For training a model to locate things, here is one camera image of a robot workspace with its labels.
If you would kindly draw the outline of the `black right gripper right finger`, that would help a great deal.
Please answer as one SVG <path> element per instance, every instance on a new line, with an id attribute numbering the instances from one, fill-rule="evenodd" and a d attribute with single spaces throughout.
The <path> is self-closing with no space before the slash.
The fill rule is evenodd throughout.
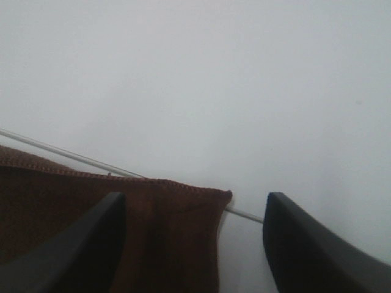
<path id="1" fill-rule="evenodd" d="M 279 292 L 390 292 L 390 266 L 331 232 L 281 192 L 268 195 L 263 246 Z"/>

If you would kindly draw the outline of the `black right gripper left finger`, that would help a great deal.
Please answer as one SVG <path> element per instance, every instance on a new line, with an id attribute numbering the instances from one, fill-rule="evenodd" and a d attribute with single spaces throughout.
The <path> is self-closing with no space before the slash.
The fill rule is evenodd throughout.
<path id="1" fill-rule="evenodd" d="M 111 192 L 67 229 L 2 265 L 1 292 L 109 292 L 125 234 L 125 196 Z"/>

